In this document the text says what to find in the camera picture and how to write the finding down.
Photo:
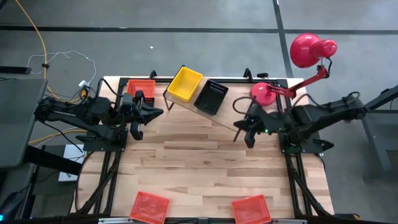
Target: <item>desk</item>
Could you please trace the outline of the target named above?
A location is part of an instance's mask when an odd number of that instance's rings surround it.
[[[105,77],[115,91],[119,78]],[[301,80],[288,79],[288,84],[292,86]],[[233,200],[264,194],[273,218],[293,218],[286,161],[280,152],[277,135],[256,136],[256,145],[248,149],[243,141],[244,134],[233,142],[236,132],[214,121],[179,105],[167,111],[162,96],[167,85],[158,83],[155,90],[155,107],[164,109],[164,114],[148,126],[142,126],[142,141],[135,141],[131,136],[127,140],[119,166],[112,216],[129,216],[137,191],[141,190],[169,198],[168,217],[233,218]],[[251,87],[251,84],[224,85],[246,94]],[[102,86],[100,95],[115,100],[106,85]],[[78,189],[79,207],[98,185],[103,156],[103,152],[93,153],[83,167]],[[302,157],[309,189],[324,208],[333,213],[321,160],[309,154]],[[107,191],[104,191],[101,211]],[[304,210],[300,190],[298,199]]]

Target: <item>red basket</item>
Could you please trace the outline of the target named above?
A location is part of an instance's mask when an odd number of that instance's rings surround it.
[[[152,98],[155,95],[155,80],[129,80],[127,93],[135,96],[136,91],[142,90],[145,98]]]
[[[170,200],[138,191],[130,218],[150,224],[163,224]]]
[[[266,199],[263,195],[232,202],[236,224],[258,224],[271,222]]]

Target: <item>white paper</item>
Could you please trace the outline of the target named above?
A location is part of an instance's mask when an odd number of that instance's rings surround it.
[[[82,144],[77,145],[80,149],[83,149]],[[83,163],[84,161],[84,156],[80,157],[82,155],[85,154],[85,151],[80,152],[78,148],[76,148],[76,146],[72,145],[72,144],[68,144],[65,146],[65,152],[63,153],[63,157],[66,159],[71,158],[71,161],[75,161],[78,163]],[[72,175],[72,174],[67,174],[64,172],[60,172],[60,176],[58,177],[58,181],[60,182],[66,182],[66,181],[76,181],[77,180],[77,176],[76,175]]]

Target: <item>wire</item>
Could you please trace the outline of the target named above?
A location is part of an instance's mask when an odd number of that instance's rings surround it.
[[[326,59],[328,59],[329,60],[329,67],[328,67],[328,73],[329,73],[329,75],[330,75],[330,67],[331,67],[331,65],[332,65],[332,62],[331,62],[331,59],[329,58],[329,57],[327,57]]]
[[[65,131],[73,130],[73,129],[76,129],[76,128],[77,128],[77,127],[68,128],[68,129],[63,130],[62,132],[65,133]],[[36,145],[35,147],[39,147],[39,146],[43,145],[44,143],[46,143],[47,141],[53,139],[54,137],[56,137],[56,136],[52,136],[52,137],[48,138],[48,139],[45,140],[44,142],[42,142],[42,143]]]
[[[325,161],[323,160],[322,156],[321,156],[321,155],[319,155],[319,153],[315,153],[315,155],[317,155],[317,156],[319,157],[319,159],[321,159],[321,161],[322,161],[322,164],[323,164],[323,170],[325,170],[325,171],[326,171],[326,165],[325,165]]]
[[[67,59],[70,59],[70,57],[67,55],[67,54],[69,54],[69,53],[76,53],[76,54],[78,54],[78,55],[81,55],[82,57],[86,58],[86,59],[89,60],[91,63],[93,63],[94,75],[91,77],[90,81],[88,82],[88,84],[90,84],[90,83],[94,80],[95,76],[97,75],[97,68],[96,68],[96,66],[95,66],[95,61],[93,61],[92,59],[88,58],[86,55],[84,55],[84,54],[82,54],[82,53],[80,53],[80,52],[77,52],[76,50],[70,50],[70,51],[68,51],[68,52],[47,53],[47,55],[54,55],[52,58],[50,58],[50,60],[47,61],[47,63],[50,62],[51,60],[53,60],[56,56],[58,56],[58,55],[60,55],[60,54],[63,54]],[[27,61],[26,67],[29,67],[30,60],[31,60],[33,57],[43,57],[43,56],[44,56],[44,55],[31,55],[31,56],[29,57],[28,61]],[[44,71],[44,68],[43,68],[41,71],[39,71],[39,72],[31,72],[31,73],[33,73],[33,74],[35,74],[35,75],[38,75],[38,74],[42,73],[43,71]]]
[[[73,143],[70,139],[68,139],[68,137],[67,137],[66,135],[64,135],[64,134],[62,133],[62,131],[60,131],[58,128],[56,128],[56,127],[54,127],[54,126],[51,126],[51,125],[49,125],[49,124],[46,124],[45,122],[43,122],[43,124],[46,125],[46,126],[48,126],[48,127],[50,127],[50,128],[53,128],[53,129],[57,130],[59,133],[61,133],[61,135],[62,135],[68,142],[72,143],[74,146],[76,146],[76,148],[79,149],[79,151],[80,151],[81,153],[83,153],[83,151],[80,149],[80,147],[77,146],[75,143]]]
[[[89,152],[88,154],[87,154],[87,156],[85,157],[85,160],[81,163],[81,167],[80,167],[80,170],[79,170],[79,175],[77,175],[77,180],[76,180],[76,190],[75,190],[75,210],[76,210],[76,212],[78,211],[78,209],[77,209],[77,204],[78,204],[78,194],[77,194],[77,192],[78,192],[78,190],[79,190],[79,180],[80,180],[80,174],[81,174],[81,172],[82,172],[82,170],[83,170],[83,166],[85,165],[85,162],[88,160],[88,158],[92,155],[92,153],[93,152]]]
[[[117,94],[117,93],[112,89],[112,87],[109,85],[109,83],[108,83],[104,78],[100,78],[100,79],[98,80],[97,91],[96,91],[96,93],[95,93],[94,100],[96,100],[96,99],[98,98],[99,94],[100,94],[101,82],[105,82],[105,84],[108,86],[108,88],[112,91],[113,94],[115,94],[116,96],[123,97],[122,95]]]
[[[74,158],[77,158],[77,159],[75,159],[75,162],[76,162],[77,160],[79,160],[79,159],[82,158],[83,156],[85,156],[85,155],[82,155],[82,156],[79,156],[79,157],[67,158],[67,159],[74,159]],[[46,181],[49,177],[51,177],[52,175],[56,174],[57,172],[59,172],[59,171],[57,170],[57,171],[52,172],[51,174],[47,175],[47,176],[44,177],[42,180],[35,182],[34,184],[28,184],[26,187],[24,187],[23,189],[20,189],[20,191],[18,191],[18,192],[21,193],[22,191],[24,191],[26,188],[28,188],[28,187],[30,187],[30,186],[35,186],[36,184],[39,184],[39,183],[41,183],[41,182]]]
[[[86,133],[86,132],[87,131],[85,131],[85,130],[71,130],[71,131],[63,131],[62,133],[68,134],[68,133]],[[59,135],[61,135],[61,133],[49,134],[46,137],[42,137],[40,139],[30,141],[29,144],[33,144],[35,142],[43,141],[43,140],[46,140],[47,138],[51,138],[51,137],[55,137],[55,136],[59,136]]]
[[[252,99],[252,98],[250,98],[250,97],[248,97],[248,96],[239,97],[239,98],[235,99],[234,102],[232,103],[232,109],[234,109],[235,112],[237,112],[237,113],[239,113],[239,114],[245,114],[245,115],[247,115],[246,112],[238,111],[238,110],[236,109],[236,107],[235,107],[235,103],[238,102],[239,100],[243,100],[243,99],[254,100],[254,99]]]
[[[33,22],[33,20],[30,18],[30,16],[28,15],[28,13],[25,11],[24,7],[19,3],[18,0],[15,0],[15,2],[18,4],[18,6],[19,6],[20,9],[22,10],[22,12],[25,14],[26,18],[29,20],[29,22],[32,24],[33,28],[36,30],[36,33],[37,33],[37,35],[39,36],[39,39],[40,39],[40,41],[41,41],[41,43],[42,43],[42,47],[43,47],[43,51],[44,51],[44,54],[43,54],[43,56],[42,56],[42,57],[44,57],[44,65],[48,65],[48,62],[49,62],[49,61],[47,60],[47,50],[46,50],[46,48],[45,48],[45,44],[44,44],[44,40],[43,40],[43,38],[42,38],[42,35],[40,34],[40,32],[39,32],[39,30],[37,29],[37,27],[36,27],[35,23]],[[77,51],[75,51],[75,50],[71,50],[71,51],[69,51],[69,52],[77,53],[77,54],[79,54],[79,55],[82,55],[82,56],[86,57],[87,60],[90,60],[87,56],[85,56],[85,55],[83,55],[83,54],[81,54],[81,53],[79,53],[79,52],[77,52]],[[69,57],[66,55],[66,54],[69,53],[69,52],[59,52],[59,54],[64,54],[67,58],[69,58]],[[53,57],[51,58],[51,60],[52,60],[53,58],[55,58],[57,55],[58,55],[58,53],[55,53],[55,56],[53,56]],[[93,65],[94,65],[95,73],[94,73],[93,77],[91,78],[91,80],[89,81],[89,83],[91,83],[91,81],[93,81],[93,79],[94,79],[94,77],[95,77],[95,75],[96,75],[95,62],[94,62],[94,61],[92,61],[92,62],[93,62]],[[43,69],[42,69],[42,71],[41,71],[40,73],[42,73],[42,72],[44,72],[44,79],[47,79],[47,67],[43,67]],[[50,88],[49,85],[47,85],[46,88],[47,88],[48,91],[51,93],[51,95],[53,95],[56,99],[63,101],[63,100],[62,100],[61,98],[59,98],[56,94],[53,93],[53,91],[51,90],[51,88]],[[77,99],[75,99],[75,100],[71,100],[70,102],[71,102],[71,103],[74,103],[74,102],[76,102],[76,101],[78,101],[78,100],[79,100],[79,98],[77,98]]]
[[[315,105],[317,105],[317,106],[319,106],[319,107],[321,107],[321,108],[324,108],[324,109],[329,109],[329,107],[327,107],[327,106],[322,106],[322,105],[320,105],[319,103],[317,103],[317,102],[312,98],[312,96],[309,95],[308,93],[304,93],[304,94],[301,95],[299,98],[297,98],[296,102],[294,102],[294,104],[292,105],[291,108],[295,107],[295,106],[297,105],[297,103],[299,103],[299,101],[300,101],[302,98],[304,98],[304,96],[307,96],[307,97],[312,101],[312,103],[314,103]]]
[[[80,92],[80,90],[78,90],[75,94],[73,94],[73,96],[70,98],[70,100],[68,101],[68,103],[72,102],[72,99],[74,99],[74,97]]]
[[[58,95],[58,96],[63,96],[63,97],[67,97],[67,98],[74,98],[75,96],[67,96],[67,95],[63,95],[63,94],[59,94],[59,93],[56,93],[56,92],[53,92],[54,94],[56,94],[56,95]]]
[[[3,77],[0,77],[0,81],[7,81],[7,80],[17,80],[16,78],[3,78]]]

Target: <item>yellow bin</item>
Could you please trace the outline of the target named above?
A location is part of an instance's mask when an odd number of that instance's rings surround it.
[[[181,67],[167,91],[188,103],[198,88],[202,77],[201,73],[190,70],[187,67]]]

